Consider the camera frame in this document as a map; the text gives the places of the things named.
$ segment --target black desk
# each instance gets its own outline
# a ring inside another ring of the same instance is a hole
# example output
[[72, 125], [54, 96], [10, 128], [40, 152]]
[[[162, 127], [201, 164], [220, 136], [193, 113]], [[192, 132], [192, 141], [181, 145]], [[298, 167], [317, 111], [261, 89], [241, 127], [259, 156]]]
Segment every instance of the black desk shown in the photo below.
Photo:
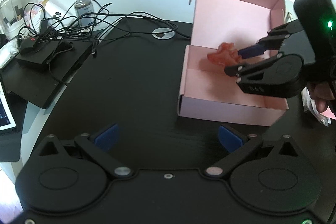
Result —
[[[51, 63], [51, 71], [58, 79], [66, 80], [91, 52], [91, 42], [71, 42], [73, 50], [60, 54]], [[40, 108], [47, 108], [62, 87], [62, 84], [51, 77], [48, 70], [38, 72], [21, 67], [16, 59], [4, 67], [2, 77], [7, 92], [13, 92]]]
[[[153, 31], [157, 24], [129, 19], [136, 31]], [[190, 34], [192, 25], [178, 23]], [[113, 30], [109, 37], [124, 33]], [[47, 134], [71, 139], [115, 121], [120, 140], [110, 155], [133, 168], [204, 168], [225, 156], [217, 140], [219, 122], [177, 116], [182, 63], [188, 40], [176, 35], [157, 40], [133, 35], [98, 48], [79, 69], [48, 118], [37, 143]], [[244, 134], [266, 140], [292, 135], [322, 180], [316, 213], [327, 219], [336, 199], [336, 126], [324, 127], [303, 113], [299, 97], [288, 100], [290, 110], [270, 128], [232, 124]]]
[[0, 132], [0, 162], [19, 161], [27, 101], [16, 94], [7, 94], [6, 98], [16, 123], [16, 128]]

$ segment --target computer mouse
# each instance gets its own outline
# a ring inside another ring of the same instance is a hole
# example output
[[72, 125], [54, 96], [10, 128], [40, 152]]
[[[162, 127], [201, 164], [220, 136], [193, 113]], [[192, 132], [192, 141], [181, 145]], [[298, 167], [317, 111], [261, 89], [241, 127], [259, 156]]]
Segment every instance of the computer mouse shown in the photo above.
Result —
[[22, 41], [20, 46], [20, 54], [32, 52], [37, 47], [38, 37], [28, 37]]

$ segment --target bottle label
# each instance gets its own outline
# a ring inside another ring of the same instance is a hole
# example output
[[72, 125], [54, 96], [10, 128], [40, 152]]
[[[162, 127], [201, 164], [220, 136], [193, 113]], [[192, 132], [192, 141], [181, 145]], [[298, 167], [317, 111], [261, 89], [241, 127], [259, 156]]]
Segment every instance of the bottle label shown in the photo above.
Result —
[[[86, 13], [93, 13], [93, 5], [88, 5], [86, 7], [83, 7], [83, 8], [79, 8], [79, 9], [76, 9], [76, 12], [77, 12], [77, 16], [81, 16], [83, 14], [86, 14]], [[90, 26], [93, 24], [93, 21], [94, 19], [93, 18], [81, 18], [80, 20], [80, 25], [82, 27], [84, 26]]]

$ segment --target orange toy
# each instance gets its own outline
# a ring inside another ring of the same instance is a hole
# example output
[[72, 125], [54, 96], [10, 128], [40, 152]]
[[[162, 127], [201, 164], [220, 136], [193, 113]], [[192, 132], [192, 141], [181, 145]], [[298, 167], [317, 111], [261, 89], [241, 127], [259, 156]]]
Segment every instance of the orange toy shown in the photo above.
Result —
[[223, 42], [216, 52], [208, 54], [208, 60], [218, 66], [234, 66], [243, 63], [243, 58], [238, 55], [238, 50], [233, 49], [235, 44]]

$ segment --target human hand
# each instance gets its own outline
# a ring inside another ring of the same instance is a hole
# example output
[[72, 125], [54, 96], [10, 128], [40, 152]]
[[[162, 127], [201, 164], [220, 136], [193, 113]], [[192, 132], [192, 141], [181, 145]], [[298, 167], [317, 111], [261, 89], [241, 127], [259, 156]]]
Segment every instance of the human hand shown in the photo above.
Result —
[[328, 101], [335, 100], [335, 97], [327, 82], [308, 83], [310, 97], [315, 101], [316, 109], [322, 113], [328, 108]]

